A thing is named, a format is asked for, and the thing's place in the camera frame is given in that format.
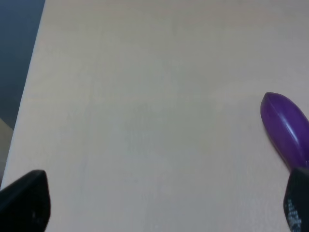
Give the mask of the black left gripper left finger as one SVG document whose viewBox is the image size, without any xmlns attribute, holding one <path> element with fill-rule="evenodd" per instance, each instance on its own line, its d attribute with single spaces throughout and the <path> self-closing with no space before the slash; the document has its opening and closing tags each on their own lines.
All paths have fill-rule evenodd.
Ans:
<svg viewBox="0 0 309 232">
<path fill-rule="evenodd" d="M 51 215 L 44 170 L 33 170 L 0 191 L 2 232 L 43 232 Z"/>
</svg>

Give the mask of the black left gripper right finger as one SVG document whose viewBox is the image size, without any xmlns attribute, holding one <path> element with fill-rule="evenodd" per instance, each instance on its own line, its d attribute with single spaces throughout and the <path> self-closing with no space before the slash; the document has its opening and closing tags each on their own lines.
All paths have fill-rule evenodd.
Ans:
<svg viewBox="0 0 309 232">
<path fill-rule="evenodd" d="M 295 168 L 291 171 L 283 200 L 283 209 L 290 231 L 309 231 L 308 169 Z"/>
</svg>

